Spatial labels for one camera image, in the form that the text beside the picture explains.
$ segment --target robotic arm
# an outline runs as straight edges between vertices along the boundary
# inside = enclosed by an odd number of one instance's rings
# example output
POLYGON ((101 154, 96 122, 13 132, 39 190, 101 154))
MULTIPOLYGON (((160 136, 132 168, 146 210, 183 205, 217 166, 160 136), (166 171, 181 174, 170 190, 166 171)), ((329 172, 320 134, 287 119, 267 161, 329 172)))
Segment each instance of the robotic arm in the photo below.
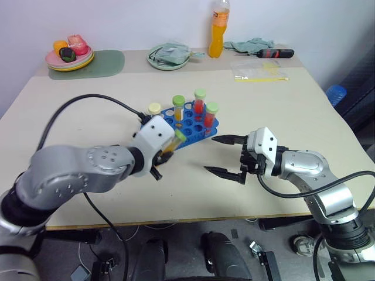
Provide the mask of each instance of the robotic arm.
MULTIPOLYGON (((301 193, 315 191, 338 178, 332 174, 327 160, 318 152, 289 150, 278 146, 277 139, 267 128, 248 136, 224 135, 213 137, 225 144, 241 144, 241 173, 230 173, 219 167, 205 167, 224 179, 245 183, 247 173, 257 174, 261 185, 274 195, 297 198, 301 194, 280 194, 271 190, 262 179, 278 176, 289 180, 301 193)), ((337 280, 373 280, 375 271, 375 240, 360 219, 348 187, 342 183, 320 193, 305 196, 310 212, 319 224, 326 241, 331 262, 332 278, 337 280)))
POLYGON ((150 172, 161 179, 155 166, 170 157, 161 154, 174 134, 162 117, 155 116, 128 147, 49 146, 38 150, 28 170, 0 197, 0 280, 39 280, 28 252, 49 217, 74 195, 106 192, 131 174, 150 172))

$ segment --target green cap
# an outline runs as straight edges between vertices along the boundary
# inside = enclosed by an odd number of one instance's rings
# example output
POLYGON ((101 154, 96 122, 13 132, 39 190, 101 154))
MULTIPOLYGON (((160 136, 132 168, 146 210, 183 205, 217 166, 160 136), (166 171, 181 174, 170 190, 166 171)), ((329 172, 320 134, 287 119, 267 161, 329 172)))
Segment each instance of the green cap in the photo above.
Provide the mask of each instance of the green cap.
POLYGON ((216 114, 219 111, 219 106, 216 102, 209 102, 206 105, 206 111, 208 113, 216 114))
POLYGON ((204 98, 206 98, 206 90, 205 89, 196 89, 195 92, 194 92, 194 96, 195 96, 195 98, 197 98, 199 100, 203 100, 204 98))
POLYGON ((173 105, 176 107, 183 107, 183 104, 185 103, 185 98, 182 95, 176 95, 173 97, 173 105))
POLYGON ((175 136, 182 140, 182 142, 186 142, 187 140, 186 136, 179 129, 175 129, 175 136))

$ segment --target green cloth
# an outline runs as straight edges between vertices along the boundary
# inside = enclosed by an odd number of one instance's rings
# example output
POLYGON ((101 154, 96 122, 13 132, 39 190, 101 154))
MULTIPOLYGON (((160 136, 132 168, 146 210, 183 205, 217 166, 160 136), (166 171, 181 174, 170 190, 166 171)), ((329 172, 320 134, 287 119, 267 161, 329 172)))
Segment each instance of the green cloth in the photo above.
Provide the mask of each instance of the green cloth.
POLYGON ((54 80, 70 80, 113 76, 122 71, 125 56, 121 51, 95 51, 93 61, 83 68, 59 72, 49 69, 49 77, 54 80))
POLYGON ((253 38, 247 42, 225 42, 224 49, 233 50, 240 53, 253 54, 262 49, 272 49, 275 47, 275 43, 270 41, 264 41, 262 38, 253 38))

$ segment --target cloth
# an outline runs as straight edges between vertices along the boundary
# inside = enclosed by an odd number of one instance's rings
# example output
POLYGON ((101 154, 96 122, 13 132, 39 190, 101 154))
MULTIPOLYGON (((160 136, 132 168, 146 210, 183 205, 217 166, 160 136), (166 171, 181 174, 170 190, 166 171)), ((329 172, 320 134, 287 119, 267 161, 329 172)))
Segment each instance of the cloth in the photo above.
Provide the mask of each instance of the cloth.
POLYGON ((271 49, 275 47, 275 43, 270 41, 264 41, 262 38, 253 38, 247 42, 225 42, 224 49, 233 50, 240 53, 253 54, 262 49, 271 49))

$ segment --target blue test tube rack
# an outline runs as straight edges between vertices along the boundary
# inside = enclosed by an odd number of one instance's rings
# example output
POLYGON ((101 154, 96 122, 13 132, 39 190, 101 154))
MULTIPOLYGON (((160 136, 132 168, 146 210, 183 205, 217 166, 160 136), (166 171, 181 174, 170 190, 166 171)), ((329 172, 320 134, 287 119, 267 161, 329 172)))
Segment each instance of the blue test tube rack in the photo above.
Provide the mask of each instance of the blue test tube rack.
MULTIPOLYGON (((196 114, 194 112, 194 102, 186 102, 183 105, 183 119, 182 119, 182 126, 176 126, 176 120, 174 115, 173 107, 165 109, 161 112, 162 117, 164 120, 173 128, 179 129, 186 137, 186 142, 181 143, 181 145, 177 148, 184 148, 185 146, 191 145, 195 142, 201 141, 202 139, 209 138, 217 133, 216 127, 219 125, 219 121, 215 118, 213 126, 211 128, 207 128, 203 125, 204 121, 204 113, 203 114, 196 114)), ((206 104, 204 104, 203 112, 206 112, 206 104)))

